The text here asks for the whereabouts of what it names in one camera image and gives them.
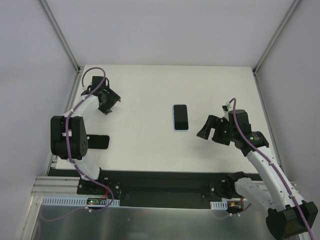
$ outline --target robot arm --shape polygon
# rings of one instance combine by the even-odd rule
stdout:
[[[91,89],[94,89],[102,81],[102,77],[94,76],[92,85],[81,94],[79,102],[71,110],[62,116],[53,116],[50,123],[51,132],[51,152],[74,164],[80,173],[83,173],[83,180],[97,180],[100,175],[100,168],[88,157],[86,157],[89,142],[86,133],[85,122],[89,119],[94,111],[100,110],[105,115],[111,113],[111,107],[120,102],[121,98],[112,91],[104,80],[104,84],[93,94],[88,96]],[[68,135],[72,159],[68,158],[67,141],[66,141],[66,119],[72,112],[68,122]]]
[[[222,108],[224,117],[209,115],[197,136],[208,139],[210,130],[213,128],[215,129],[212,137],[214,142],[224,145],[234,142],[235,147],[240,149],[257,169],[269,192],[261,190],[245,173],[236,172],[227,176],[225,182],[217,187],[216,193],[229,199],[234,194],[248,199],[264,214],[267,227],[277,240],[306,232],[307,227],[302,221],[297,204],[310,228],[318,213],[316,205],[313,202],[306,202],[291,185],[276,162],[264,135],[259,131],[252,132],[248,114],[244,110],[230,110],[229,102]],[[238,127],[250,144],[243,139]]]

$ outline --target metal corner post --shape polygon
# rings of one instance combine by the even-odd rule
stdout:
[[[22,222],[20,224],[17,240],[30,240],[37,225],[37,217],[43,200],[42,195],[32,195],[29,198]]]
[[[69,93],[67,102],[65,103],[65,106],[64,106],[64,109],[63,109],[63,113],[65,113],[66,111],[71,109],[72,105],[74,104],[74,101],[75,101],[75,98],[76,98],[76,94],[77,94],[77,90],[78,90],[79,84],[81,82],[83,69],[84,69],[83,67],[79,67],[79,70],[76,71],[76,73],[75,73],[75,78],[73,80],[71,91]]]
[[[262,109],[263,109],[266,125],[267,125],[267,127],[269,129],[269,134],[270,134],[270,137],[271,137],[271,142],[272,142],[273,150],[274,150],[274,153],[275,153],[275,157],[278,160],[278,163],[282,167],[282,163],[281,163],[279,151],[278,151],[278,148],[277,148],[274,132],[273,132],[271,124],[270,124],[270,118],[269,118],[268,109],[267,109],[267,106],[265,104],[263,93],[262,93],[261,88],[259,86],[258,76],[256,74],[253,74],[253,77],[254,77],[256,89],[257,89],[258,94],[259,94],[260,102],[261,102],[261,105],[262,105]]]
[[[75,58],[75,56],[73,55],[59,25],[58,25],[58,22],[56,21],[48,3],[46,0],[38,0],[38,2],[40,3],[50,25],[52,26],[52,29],[56,35],[56,37],[58,38],[66,56],[68,57],[69,61],[71,62],[73,68],[76,70],[76,71],[79,71],[80,67],[77,63],[77,60]]]
[[[289,9],[286,11],[283,19],[281,20],[279,26],[277,27],[276,31],[274,32],[271,40],[269,41],[268,45],[266,46],[262,56],[260,57],[258,63],[256,64],[255,68],[253,69],[254,75],[256,75],[259,70],[261,69],[262,65],[264,64],[265,60],[275,47],[276,43],[278,42],[280,36],[282,35],[283,31],[287,27],[289,21],[292,19],[294,13],[297,11],[299,5],[303,0],[293,0]]]

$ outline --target black bracket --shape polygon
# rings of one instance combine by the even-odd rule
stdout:
[[[102,81],[102,76],[93,76],[92,77],[92,85],[89,85],[88,88],[81,93],[81,95],[89,94],[93,89],[95,89]],[[99,110],[107,115],[112,112],[111,108],[117,103],[121,102],[121,97],[116,94],[113,90],[111,90],[109,86],[109,80],[107,78],[104,79],[102,85],[94,92],[94,95],[99,99]]]
[[[225,181],[221,182],[216,187],[215,193],[226,199],[240,197],[240,195],[236,192],[235,182],[242,178],[248,178],[248,175],[243,171],[237,171],[235,173],[227,175]]]
[[[114,194],[114,198],[119,199],[121,194],[121,183],[104,176],[102,172],[103,171],[100,168],[100,174],[96,181],[109,187]],[[90,180],[80,178],[76,193],[78,195],[100,195],[102,197],[105,195],[106,189]]]
[[[300,208],[311,228],[318,214],[317,206],[313,201],[302,201]],[[285,210],[279,212],[269,208],[266,225],[272,236],[277,240],[287,239],[307,231],[296,206],[286,206]]]
[[[220,121],[221,121],[220,117],[209,115],[203,128],[197,133],[196,136],[199,138],[208,140],[211,129],[216,129]]]

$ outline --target metal frame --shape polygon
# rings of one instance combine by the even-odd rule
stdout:
[[[63,35],[47,1],[46,0],[38,0],[38,2],[40,3],[42,10],[44,11],[45,16],[47,17],[56,37],[58,38],[58,41],[61,44],[61,47],[63,48],[66,56],[68,57],[70,63],[72,64],[74,70],[79,71],[80,67],[77,63],[77,60],[76,60],[75,56],[73,55],[73,53],[69,47],[69,44],[67,43],[67,40],[66,40],[65,36]]]
[[[303,0],[293,0],[289,9],[286,11],[283,19],[281,20],[279,26],[275,30],[273,36],[271,37],[269,43],[267,44],[262,56],[260,57],[258,63],[256,64],[255,68],[253,69],[254,75],[257,75],[259,70],[261,69],[262,65],[264,64],[265,60],[269,56],[269,54],[274,49],[276,43],[278,42],[279,38],[281,37],[282,33],[284,32],[285,28],[287,27],[289,21],[292,19],[294,13],[297,11],[300,3]]]
[[[75,56],[73,55],[70,46],[67,43],[67,40],[65,39],[52,11],[50,10],[50,7],[46,0],[38,0],[41,8],[44,11],[44,14],[46,15],[52,30],[54,31],[55,35],[57,36],[58,41],[61,44],[61,47],[63,48],[65,54],[67,55],[70,63],[72,64],[73,68],[76,71],[76,77],[73,80],[72,88],[68,97],[68,100],[66,102],[66,105],[64,107],[64,112],[66,112],[70,107],[72,106],[76,92],[80,83],[80,79],[82,76],[82,70],[83,68],[80,68],[78,65],[77,60],[75,59]],[[290,19],[293,17],[294,13],[297,11],[300,3],[302,0],[293,0],[292,4],[290,5],[289,9],[287,10],[285,16],[283,17],[281,23],[279,24],[278,28],[276,29],[275,33],[273,34],[271,40],[269,41],[268,45],[266,46],[261,58],[259,59],[256,67],[253,69],[253,75],[254,79],[257,85],[257,90],[260,96],[262,108],[264,111],[265,119],[270,131],[271,141],[273,143],[274,151],[279,158],[279,152],[277,149],[277,145],[275,143],[274,134],[272,131],[272,128],[270,126],[270,120],[269,120],[269,114],[268,110],[265,105],[265,101],[263,98],[262,91],[259,86],[259,80],[257,79],[257,73],[261,69],[262,65],[264,64],[265,60],[273,50],[274,46],[278,42],[280,36],[282,35],[284,29],[287,27]],[[51,166],[54,166],[56,158],[53,157],[51,154],[49,157],[49,164],[47,168],[47,174],[49,173],[49,170]],[[32,189],[29,202],[27,205],[27,209],[25,211],[24,217],[22,219],[22,223],[20,225],[20,229],[18,231],[17,239],[19,240],[29,240],[32,236],[33,230],[36,225],[37,216],[39,213],[40,205],[43,200],[43,196],[81,196],[77,195],[77,186],[78,186],[79,177],[52,177],[52,176],[39,176],[36,178],[34,187]],[[309,236],[307,233],[301,234],[300,239],[309,239]]]

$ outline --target cable clip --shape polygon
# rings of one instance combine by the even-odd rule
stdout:
[[[296,195],[292,192],[290,195],[289,195],[289,198],[296,198]]]
[[[67,162],[71,163],[73,166],[76,165],[76,161],[70,159],[69,157],[66,159]]]
[[[228,113],[232,109],[230,101],[226,101],[225,105],[222,106],[222,109],[225,113]]]
[[[269,166],[271,166],[272,164],[274,164],[274,165],[276,165],[277,163],[276,163],[276,161],[274,160],[274,159],[270,159],[269,158],[269,160],[270,160],[270,162],[268,163],[269,164]]]

